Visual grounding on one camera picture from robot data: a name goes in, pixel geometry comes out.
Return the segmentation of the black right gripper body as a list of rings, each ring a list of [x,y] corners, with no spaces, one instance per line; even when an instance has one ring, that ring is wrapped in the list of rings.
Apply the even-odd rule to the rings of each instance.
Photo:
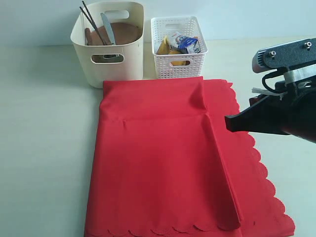
[[[257,96],[272,96],[260,93]],[[277,95],[289,96],[287,93]],[[301,139],[316,142],[316,81],[306,80],[298,83],[298,95],[291,97],[284,131]]]

